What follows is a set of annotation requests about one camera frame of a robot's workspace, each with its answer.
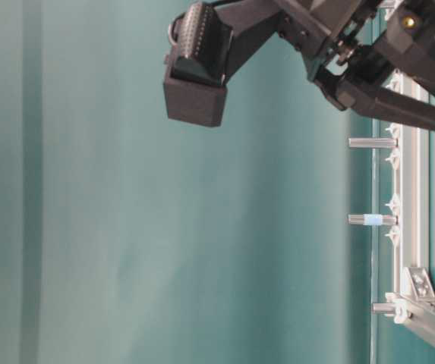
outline black 3d-printed part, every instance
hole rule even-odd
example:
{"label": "black 3d-printed part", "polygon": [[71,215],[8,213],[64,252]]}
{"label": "black 3d-printed part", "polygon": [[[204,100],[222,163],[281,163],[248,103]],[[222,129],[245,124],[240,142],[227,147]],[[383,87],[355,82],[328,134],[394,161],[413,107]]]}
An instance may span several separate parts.
{"label": "black 3d-printed part", "polygon": [[179,28],[172,77],[211,86],[223,85],[231,39],[232,28],[220,20],[212,5],[193,4]]}
{"label": "black 3d-printed part", "polygon": [[[173,48],[169,63],[175,61],[177,49]],[[222,122],[227,87],[208,86],[179,80],[167,69],[163,83],[166,109],[169,118],[204,127],[218,127]]]}

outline screw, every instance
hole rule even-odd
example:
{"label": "screw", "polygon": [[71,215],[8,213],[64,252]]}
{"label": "screw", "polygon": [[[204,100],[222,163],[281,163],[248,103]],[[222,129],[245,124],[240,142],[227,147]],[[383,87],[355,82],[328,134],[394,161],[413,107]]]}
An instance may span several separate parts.
{"label": "screw", "polygon": [[406,29],[413,29],[416,27],[416,20],[410,16],[404,17],[402,19],[402,26]]}
{"label": "screw", "polygon": [[421,297],[425,297],[428,293],[427,290],[425,290],[423,287],[418,288],[418,293],[420,294]]}
{"label": "screw", "polygon": [[420,277],[419,275],[413,275],[413,281],[415,281],[416,284],[423,284],[424,279]]}

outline aluminum frame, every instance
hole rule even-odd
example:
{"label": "aluminum frame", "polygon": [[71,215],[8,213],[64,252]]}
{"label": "aluminum frame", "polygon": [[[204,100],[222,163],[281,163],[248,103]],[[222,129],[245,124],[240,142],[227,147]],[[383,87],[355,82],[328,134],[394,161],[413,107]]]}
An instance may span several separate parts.
{"label": "aluminum frame", "polygon": [[[390,16],[401,1],[392,0],[383,3]],[[389,85],[391,89],[422,102],[429,101],[428,93],[404,74],[396,73]],[[392,124],[389,131],[393,138],[398,138],[398,148],[392,151],[389,161],[394,169],[393,198],[389,207],[398,215],[398,227],[389,234],[393,242],[394,262],[392,293],[387,293],[388,306],[373,306],[373,311],[393,317],[396,323],[421,337],[435,347],[435,295],[431,289],[431,302],[422,302],[415,292],[415,282],[411,268],[423,268],[425,272],[430,265],[430,158],[429,133],[413,127]]]}

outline bolt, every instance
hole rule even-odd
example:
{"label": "bolt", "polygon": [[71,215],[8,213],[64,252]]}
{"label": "bolt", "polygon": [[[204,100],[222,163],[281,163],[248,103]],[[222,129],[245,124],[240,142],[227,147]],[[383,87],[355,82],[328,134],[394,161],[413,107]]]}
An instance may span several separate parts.
{"label": "bolt", "polygon": [[371,308],[376,315],[394,315],[396,312],[394,303],[373,303]]}
{"label": "bolt", "polygon": [[420,277],[419,275],[413,275],[413,281],[415,281],[416,284],[423,284],[424,279]]}
{"label": "bolt", "polygon": [[428,293],[428,291],[426,289],[424,289],[423,287],[418,288],[418,293],[420,294],[421,297],[425,297]]}
{"label": "bolt", "polygon": [[416,27],[416,20],[410,16],[404,17],[402,19],[402,26],[406,29],[413,29]]}

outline wall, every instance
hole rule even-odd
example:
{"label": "wall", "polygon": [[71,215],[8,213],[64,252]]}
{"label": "wall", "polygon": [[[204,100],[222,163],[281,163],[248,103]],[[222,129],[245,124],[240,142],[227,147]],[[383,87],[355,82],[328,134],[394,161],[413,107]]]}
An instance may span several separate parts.
{"label": "wall", "polygon": [[273,38],[167,120],[189,1],[0,0],[0,363],[364,363],[370,153]]}

